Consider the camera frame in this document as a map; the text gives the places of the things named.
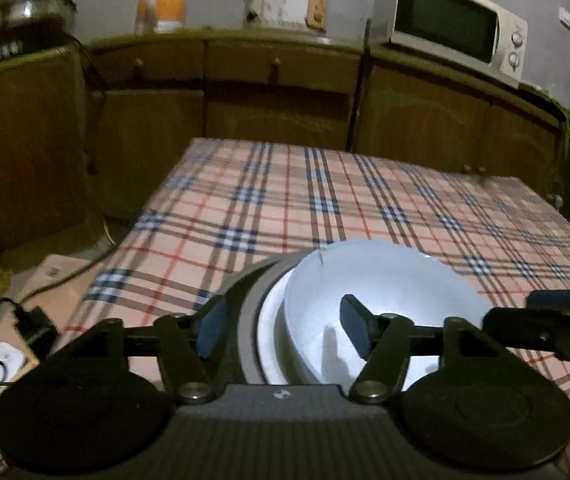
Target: light switch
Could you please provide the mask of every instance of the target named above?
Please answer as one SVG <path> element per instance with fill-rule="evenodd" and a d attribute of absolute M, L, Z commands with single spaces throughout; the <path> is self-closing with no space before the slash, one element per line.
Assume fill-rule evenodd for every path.
<path fill-rule="evenodd" d="M 570 13 L 564 7 L 558 8 L 558 18 L 563 25 L 570 28 Z"/>

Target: metal screw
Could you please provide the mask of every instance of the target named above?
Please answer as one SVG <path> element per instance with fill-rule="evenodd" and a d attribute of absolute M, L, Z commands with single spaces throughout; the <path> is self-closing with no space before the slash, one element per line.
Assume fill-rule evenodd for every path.
<path fill-rule="evenodd" d="M 387 398 L 387 386 L 379 381 L 361 381 L 352 387 L 356 395 L 367 403 L 376 404 Z"/>
<path fill-rule="evenodd" d="M 178 394 L 187 402 L 204 402 L 209 397 L 211 388 L 205 383 L 184 383 L 178 387 Z"/>

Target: microwave door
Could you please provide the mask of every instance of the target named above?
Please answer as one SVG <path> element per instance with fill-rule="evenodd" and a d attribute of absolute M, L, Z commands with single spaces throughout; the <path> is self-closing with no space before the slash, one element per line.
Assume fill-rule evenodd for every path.
<path fill-rule="evenodd" d="M 500 36 L 497 20 L 493 9 L 472 0 L 398 0 L 394 30 L 489 67 Z"/>
<path fill-rule="evenodd" d="M 501 69 L 501 65 L 503 64 L 503 58 L 505 54 L 505 49 L 501 46 L 500 40 L 501 39 L 501 23 L 496 17 L 496 36 L 494 38 L 494 54 L 492 54 L 492 62 L 490 66 L 492 68 Z"/>

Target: white bowl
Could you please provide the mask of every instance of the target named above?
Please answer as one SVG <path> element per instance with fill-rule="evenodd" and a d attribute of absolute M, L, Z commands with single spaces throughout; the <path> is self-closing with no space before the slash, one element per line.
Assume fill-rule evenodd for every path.
<path fill-rule="evenodd" d="M 256 347 L 261 369 L 268 384 L 298 382 L 294 361 L 290 355 L 283 313 L 285 288 L 293 272 L 294 269 L 289 270 L 270 289 L 258 315 Z"/>
<path fill-rule="evenodd" d="M 457 316 L 480 327 L 491 308 L 450 267 L 405 246 L 351 240 L 309 254 L 285 291 L 291 355 L 303 380 L 340 384 L 345 392 L 365 365 L 339 319 L 345 294 L 353 294 L 374 314 L 400 314 L 421 326 L 442 326 L 446 317 Z M 437 357 L 412 358 L 403 389 L 437 368 Z"/>

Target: table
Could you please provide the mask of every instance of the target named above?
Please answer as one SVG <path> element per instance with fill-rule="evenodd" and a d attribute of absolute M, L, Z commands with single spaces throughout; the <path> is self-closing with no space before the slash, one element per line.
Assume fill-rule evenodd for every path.
<path fill-rule="evenodd" d="M 383 238 L 438 258 L 494 306 L 570 288 L 570 224 L 516 178 L 465 176 L 283 144 L 194 139 L 100 270 L 63 344 L 107 317 L 189 314 L 275 253 Z M 570 364 L 518 351 L 570 398 Z M 158 381 L 152 358 L 132 371 Z M 570 471 L 570 446 L 562 466 Z"/>

